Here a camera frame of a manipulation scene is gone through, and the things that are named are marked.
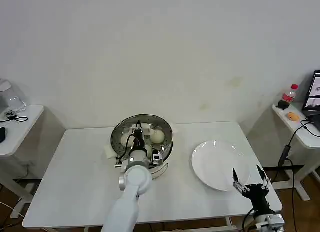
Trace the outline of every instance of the desk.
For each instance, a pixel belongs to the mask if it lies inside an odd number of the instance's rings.
[[[235,144],[250,164],[248,183],[261,182],[259,163],[236,122],[174,125],[173,151],[167,171],[152,181],[140,197],[138,223],[217,218],[247,214],[251,201],[236,190],[222,192],[205,186],[191,168],[191,154],[202,142],[220,139]],[[42,179],[23,221],[26,228],[102,226],[121,196],[120,169],[107,159],[104,145],[113,128],[69,129]],[[273,188],[271,209],[282,210]]]
[[[275,113],[280,117],[280,119],[285,123],[285,125],[294,133],[299,127],[301,127],[300,121],[305,120],[306,116],[301,112],[301,104],[290,104],[290,106],[284,110],[277,108],[275,105],[272,106]],[[293,122],[289,120],[286,116],[288,112],[294,112],[300,117],[299,121]],[[320,132],[312,124],[307,125],[308,129],[320,136]],[[320,138],[313,136],[306,129],[299,129],[295,134],[296,138],[301,142],[301,144],[308,149],[320,149]],[[302,169],[300,169],[294,175],[294,187],[296,188],[301,199],[304,201],[310,200],[309,195],[301,185],[300,181],[303,180],[308,174],[313,173],[316,179],[320,182],[320,176],[315,171],[320,166],[320,151],[319,153],[312,153],[308,155],[307,161]],[[286,170],[287,175],[289,176],[289,181],[274,182],[273,187],[275,189],[286,189],[292,188],[293,186],[293,175],[291,170]]]
[[[28,117],[28,121],[17,122],[13,120],[0,123],[1,127],[5,127],[7,129],[6,139],[0,144],[0,159],[12,156],[16,152],[43,111],[44,107],[42,105],[28,105],[25,111],[19,113],[19,116]],[[0,120],[5,120],[4,113],[2,113],[0,117]],[[29,192],[32,189],[32,185],[27,185],[26,189],[24,189],[1,168],[0,183],[22,198],[20,203],[15,207],[17,211],[21,211],[26,203],[31,202],[33,196]],[[18,218],[18,216],[19,215],[15,212],[11,214],[11,218]]]

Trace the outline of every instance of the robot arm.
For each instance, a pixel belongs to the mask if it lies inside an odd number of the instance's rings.
[[[139,196],[150,188],[152,181],[152,175],[148,170],[150,161],[145,148],[143,130],[138,124],[141,125],[138,121],[137,128],[133,130],[135,140],[129,159],[121,163],[119,185],[124,192],[107,215],[102,232],[132,232],[139,215]]]
[[[108,214],[102,232],[132,232],[139,215],[138,198],[150,187],[152,176],[141,165],[130,167],[124,175],[122,197]]]
[[[261,183],[244,185],[239,179],[238,175],[233,169],[233,186],[237,189],[243,197],[251,200],[254,208],[253,218],[257,222],[256,225],[251,227],[251,230],[271,232],[284,231],[285,221],[281,214],[276,214],[270,209],[270,205],[266,199],[266,195],[269,193],[269,187],[271,180],[266,176],[265,172],[257,165],[259,174],[263,180]]]

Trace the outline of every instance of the laptop screen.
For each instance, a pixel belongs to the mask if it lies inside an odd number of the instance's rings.
[[[306,95],[303,110],[320,110],[320,70],[316,70]]]

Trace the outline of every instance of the ceramic plate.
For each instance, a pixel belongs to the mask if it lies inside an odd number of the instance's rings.
[[[192,166],[199,179],[206,185],[221,191],[233,187],[233,168],[239,181],[246,184],[250,168],[244,155],[233,145],[220,140],[200,144],[192,154]]]

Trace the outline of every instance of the wooden floor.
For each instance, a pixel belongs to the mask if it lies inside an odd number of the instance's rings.
[[[275,175],[274,171],[267,172],[268,176],[273,178]],[[284,173],[280,173],[277,180],[286,180],[287,176]],[[302,201],[299,195],[294,192],[294,205],[295,205],[295,216],[296,224],[299,232],[315,232],[320,231],[320,183],[318,183],[313,177],[308,176],[303,181],[303,186],[307,193],[311,197],[310,201]],[[293,209],[292,209],[292,190],[278,190],[277,191],[282,204],[282,214],[285,219],[285,230],[286,232],[295,232],[294,220],[293,220]],[[14,206],[17,202],[18,197],[3,188],[0,192],[0,201],[10,206]],[[10,214],[10,209],[0,204],[0,225],[3,225],[6,217]],[[19,222],[19,219],[7,219],[6,225]],[[232,218],[233,223],[242,221],[241,217]],[[175,229],[192,229],[192,228],[204,228],[214,226],[225,226],[224,219],[205,219],[205,220],[193,220],[193,221],[181,221],[181,222],[169,222],[169,223],[156,223],[156,224],[137,224],[134,231],[138,232],[156,232],[156,231],[171,231]],[[83,231],[83,228],[66,229],[63,231],[78,232]],[[101,227],[90,228],[89,231],[100,231]],[[43,231],[39,229],[25,229],[21,224],[6,228],[6,232],[25,232],[25,231]]]

